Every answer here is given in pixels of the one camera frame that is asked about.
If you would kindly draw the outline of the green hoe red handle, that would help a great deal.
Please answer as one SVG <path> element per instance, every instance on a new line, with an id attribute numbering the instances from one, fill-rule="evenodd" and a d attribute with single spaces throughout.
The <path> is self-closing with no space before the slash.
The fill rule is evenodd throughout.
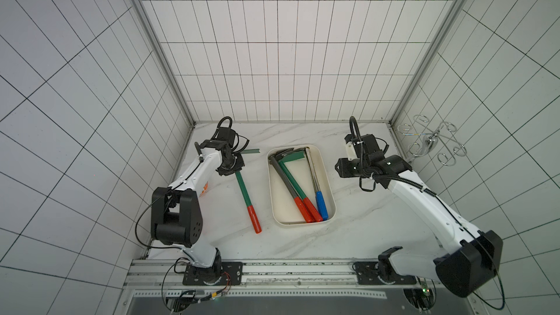
<path id="1" fill-rule="evenodd" d="M 309 171 L 311 171 L 312 168 L 311 164 L 309 163 L 309 156 L 307 156 L 306 148 L 288 148 L 279 151 L 277 154 L 275 154 L 274 157 L 282 172 L 284 173 L 284 176 L 289 181 L 289 186 L 296 194 L 295 202 L 304 220 L 307 223 L 319 223 L 326 220 L 328 218 L 328 213 L 326 212 L 324 200 L 318 200 L 318 203 L 322 203 L 319 205 L 319 209 L 316 208 L 315 205 L 311 202 L 311 199 L 306 195 L 304 189 L 300 184 L 300 180 L 302 180 L 304 176 L 294 174 L 287 166 L 288 163 L 302 163 L 302 160 L 306 160 L 306 162 L 308 163 Z"/>
<path id="2" fill-rule="evenodd" d="M 249 197 L 249 193 L 248 193 L 248 190 L 246 188 L 244 178 L 241 174 L 241 170 L 244 166 L 244 160 L 243 160 L 243 157 L 242 157 L 242 152 L 237 153 L 236 157 L 237 157 L 236 166 L 238 166 L 238 169 L 235 172 L 236 180 L 237 180 L 239 188 L 242 192 L 242 196 L 243 196 L 243 199 L 244 199 L 244 202 L 245 202 L 245 205 L 246 205 L 246 209 L 247 209 L 250 221 L 252 223 L 252 227 L 254 228 L 255 233 L 259 234 L 259 233 L 262 232 L 262 228 L 260 226 L 260 222 L 258 220 L 258 216 L 256 214 L 256 211 L 255 211 L 255 209 L 252 205 L 251 198 Z"/>

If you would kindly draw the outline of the grey speckled hoe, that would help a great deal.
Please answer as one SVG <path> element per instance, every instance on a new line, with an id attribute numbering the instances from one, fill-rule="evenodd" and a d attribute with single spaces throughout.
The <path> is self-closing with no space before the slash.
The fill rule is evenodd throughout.
<path id="1" fill-rule="evenodd" d="M 287 166 L 285 166 L 287 161 L 301 159 L 300 153 L 300 150 L 288 148 L 271 154 L 268 156 L 268 161 L 279 175 L 284 186 L 287 188 L 288 193 L 295 202 L 295 205 L 301 213 L 305 223 L 315 223 L 321 218 L 318 211 L 315 208 L 311 209 L 312 203 L 306 195 L 301 197 L 300 194 L 303 190 L 300 188 L 291 172 L 287 169 Z"/>

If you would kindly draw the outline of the cream plastic storage tray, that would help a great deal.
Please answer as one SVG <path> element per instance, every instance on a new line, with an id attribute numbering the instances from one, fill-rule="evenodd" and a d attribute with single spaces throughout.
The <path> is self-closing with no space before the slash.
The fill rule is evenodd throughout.
<path id="1" fill-rule="evenodd" d="M 307 223 L 299 209 L 297 208 L 293 197 L 290 195 L 286 185 L 281 180 L 277 171 L 274 169 L 272 164 L 268 162 L 268 174 L 269 174 L 269 187 L 271 196 L 271 210 L 276 224 L 283 228 L 296 228 L 296 227 L 313 227 L 326 225 L 333 221 L 336 216 L 336 204 L 328 180 L 328 171 L 325 168 L 324 161 L 322 160 L 321 152 L 319 148 L 313 144 L 302 144 L 295 145 L 294 148 L 306 148 L 308 147 L 311 153 L 314 168 L 317 174 L 317 179 L 319 183 L 319 188 L 323 195 L 325 205 L 328 211 L 328 219 L 324 222 L 318 223 Z M 316 207 L 316 192 L 314 192 L 312 185 L 312 174 L 309 169 L 307 160 L 297 159 L 287 163 L 287 169 L 290 171 L 291 175 L 295 178 L 296 182 L 303 189 L 303 192 L 311 200 L 312 204 Z"/>

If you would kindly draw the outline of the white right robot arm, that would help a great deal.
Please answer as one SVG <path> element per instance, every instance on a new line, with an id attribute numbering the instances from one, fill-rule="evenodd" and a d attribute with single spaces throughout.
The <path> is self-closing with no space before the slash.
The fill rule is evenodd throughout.
<path id="1" fill-rule="evenodd" d="M 438 245 L 414 252 L 394 246 L 378 256 L 377 275 L 385 284 L 399 276 L 439 281 L 464 298 L 500 276 L 503 240 L 493 231 L 483 232 L 461 217 L 428 188 L 411 165 L 399 155 L 386 155 L 372 134 L 360 133 L 355 117 L 349 119 L 347 157 L 335 165 L 341 178 L 370 180 L 407 204 L 431 230 Z"/>

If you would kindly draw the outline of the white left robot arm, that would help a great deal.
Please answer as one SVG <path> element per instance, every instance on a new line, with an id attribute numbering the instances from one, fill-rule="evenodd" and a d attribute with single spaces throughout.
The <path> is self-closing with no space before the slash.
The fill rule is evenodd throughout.
<path id="1" fill-rule="evenodd" d="M 225 116 L 210 139 L 196 143 L 198 157 L 170 185 L 155 189 L 149 208 L 152 240 L 162 243 L 160 249 L 181 251 L 196 272 L 209 281 L 219 279 L 223 267 L 219 249 L 202 237 L 199 195 L 214 173 L 241 177 L 242 152 L 249 143 L 239 145 L 241 136 L 232 125 L 232 117 Z"/>

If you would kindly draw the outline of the orange patterned white bowl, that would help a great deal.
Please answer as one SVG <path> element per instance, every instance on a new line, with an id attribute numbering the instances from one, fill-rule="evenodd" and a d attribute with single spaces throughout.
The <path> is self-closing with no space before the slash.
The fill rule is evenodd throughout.
<path id="1" fill-rule="evenodd" d="M 199 196 L 203 196 L 208 190 L 209 184 L 208 182 L 203 186 L 201 192 L 198 194 Z"/>

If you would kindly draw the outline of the chrome cup holder stand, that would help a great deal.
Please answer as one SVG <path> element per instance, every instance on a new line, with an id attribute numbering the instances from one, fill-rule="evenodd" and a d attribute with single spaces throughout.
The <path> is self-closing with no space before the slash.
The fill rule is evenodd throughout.
<path id="1" fill-rule="evenodd" d="M 458 157 L 466 157 L 468 150 L 455 137 L 457 127 L 451 122 L 442 120 L 432 130 L 428 127 L 432 120 L 425 115 L 415 115 L 412 124 L 398 125 L 398 132 L 405 137 L 414 137 L 416 141 L 409 145 L 406 161 L 412 164 L 417 158 L 429 155 L 439 145 L 442 150 L 437 151 L 436 159 L 444 167 L 454 166 Z"/>

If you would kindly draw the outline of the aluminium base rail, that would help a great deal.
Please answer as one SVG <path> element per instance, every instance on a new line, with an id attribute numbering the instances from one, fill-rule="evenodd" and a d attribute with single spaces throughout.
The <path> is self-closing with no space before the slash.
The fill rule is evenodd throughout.
<path id="1" fill-rule="evenodd" d="M 135 296 L 177 298 L 182 293 L 195 297 L 218 292 L 224 297 L 241 296 L 357 296 L 385 299 L 396 290 L 449 295 L 438 281 L 400 276 L 394 284 L 382 284 L 360 276 L 354 264 L 376 260 L 225 260 L 242 262 L 241 283 L 231 286 L 185 286 L 188 264 L 181 260 L 135 260 L 125 278 L 124 288 Z"/>

